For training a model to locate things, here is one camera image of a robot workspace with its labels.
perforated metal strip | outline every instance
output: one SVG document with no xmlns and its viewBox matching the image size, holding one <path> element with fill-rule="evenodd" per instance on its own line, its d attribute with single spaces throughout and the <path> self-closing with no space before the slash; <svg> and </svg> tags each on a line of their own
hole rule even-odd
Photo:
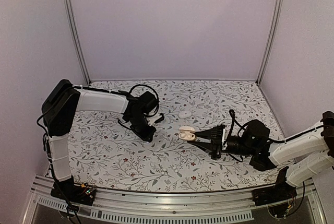
<svg viewBox="0 0 334 224">
<path fill-rule="evenodd" d="M 58 199 L 39 196 L 38 203 L 46 207 L 66 212 L 66 203 Z M 122 224 L 218 224 L 239 223 L 242 221 L 254 220 L 251 211 L 199 217 L 143 217 L 92 209 L 90 213 L 86 213 L 86 215 L 80 214 L 80 212 L 78 215 L 91 219 Z"/>
</svg>

robotic arm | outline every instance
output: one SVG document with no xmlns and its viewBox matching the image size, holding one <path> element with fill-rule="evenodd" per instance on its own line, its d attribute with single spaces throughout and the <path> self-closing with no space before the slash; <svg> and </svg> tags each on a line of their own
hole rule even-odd
<svg viewBox="0 0 334 224">
<path fill-rule="evenodd" d="M 133 97 L 130 92 L 74 86 L 68 80 L 61 80 L 53 89 L 43 103 L 43 114 L 40 117 L 47 128 L 43 139 L 44 149 L 55 180 L 52 196 L 86 205 L 93 202 L 94 188 L 88 185 L 76 186 L 69 167 L 67 140 L 76 112 L 88 110 L 122 114 L 123 120 L 130 122 L 130 129 L 139 138 L 146 142 L 152 141 L 156 131 L 153 125 L 164 119 L 163 114 L 157 114 L 158 95 L 146 91 L 139 97 Z"/>
<path fill-rule="evenodd" d="M 215 136 L 210 136 L 211 143 L 193 142 L 197 137 L 203 137 L 203 132 L 195 132 L 193 128 L 180 128 L 179 138 L 187 140 L 209 153 L 212 159 L 220 158 L 222 153 L 230 155 L 251 156 L 249 164 L 259 171 L 276 168 L 278 165 L 308 155 L 297 164 L 284 167 L 279 171 L 275 186 L 253 190 L 253 200 L 256 205 L 265 205 L 283 201 L 296 196 L 295 188 L 305 180 L 334 166 L 334 113 L 323 113 L 323 118 L 312 127 L 278 141 L 269 138 L 270 130 L 258 121 L 252 120 L 241 126 L 234 118 L 226 139 L 224 127 Z M 244 132 L 240 136 L 232 136 L 234 123 Z"/>
</svg>

vertical metal post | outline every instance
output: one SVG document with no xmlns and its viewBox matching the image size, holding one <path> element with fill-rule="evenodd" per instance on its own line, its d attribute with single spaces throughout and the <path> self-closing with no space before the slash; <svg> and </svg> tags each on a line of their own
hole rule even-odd
<svg viewBox="0 0 334 224">
<path fill-rule="evenodd" d="M 274 9 L 274 13 L 273 13 L 272 21 L 271 21 L 271 28 L 270 28 L 266 48 L 265 48 L 265 53 L 262 59 L 259 74 L 256 79 L 256 82 L 259 84 L 259 86 L 262 83 L 262 80 L 263 80 L 263 77 L 266 71 L 266 67 L 269 61 L 270 52 L 272 49 L 273 41 L 274 41 L 276 30 L 277 30 L 278 20 L 279 20 L 280 13 L 281 13 L 282 3 L 283 3 L 283 0 L 276 0 L 276 3 L 275 3 L 275 9 Z"/>
<path fill-rule="evenodd" d="M 84 58 L 84 54 L 82 53 L 82 48 L 80 45 L 80 40 L 79 40 L 79 35 L 78 35 L 78 31 L 77 31 L 77 27 L 75 24 L 75 20 L 74 20 L 74 13 L 73 13 L 73 8 L 72 8 L 72 3 L 71 0 L 64 0 L 65 3 L 65 9 L 66 9 L 66 13 L 67 13 L 67 18 L 68 18 L 68 23 L 69 23 L 69 27 L 71 30 L 71 34 L 72 34 L 72 39 L 73 39 L 73 43 L 74 43 L 74 47 L 77 53 L 77 57 L 79 60 L 79 65 L 83 74 L 83 78 L 85 79 L 85 82 L 88 84 L 90 84 L 90 77 L 88 74 L 88 70 L 87 70 L 87 66 L 86 66 L 86 61 Z"/>
</svg>

floral tablecloth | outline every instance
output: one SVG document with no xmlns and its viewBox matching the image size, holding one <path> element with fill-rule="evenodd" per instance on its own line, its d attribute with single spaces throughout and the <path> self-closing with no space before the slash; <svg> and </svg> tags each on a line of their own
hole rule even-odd
<svg viewBox="0 0 334 224">
<path fill-rule="evenodd" d="M 272 113 L 254 82 L 241 81 L 103 81 L 95 88 L 128 91 L 143 83 L 160 97 L 159 123 L 151 143 L 140 140 L 117 123 L 121 115 L 83 111 L 76 114 L 69 134 L 70 167 L 76 182 L 100 187 L 151 192 L 203 192 L 253 187 L 275 182 L 277 169 L 259 172 L 246 158 L 239 163 L 223 154 L 219 160 L 177 137 L 178 128 L 198 130 L 231 125 L 229 109 L 245 123 L 259 119 L 282 138 Z M 146 88 L 137 88 L 134 95 Z M 192 116 L 179 119 L 178 113 Z"/>
</svg>

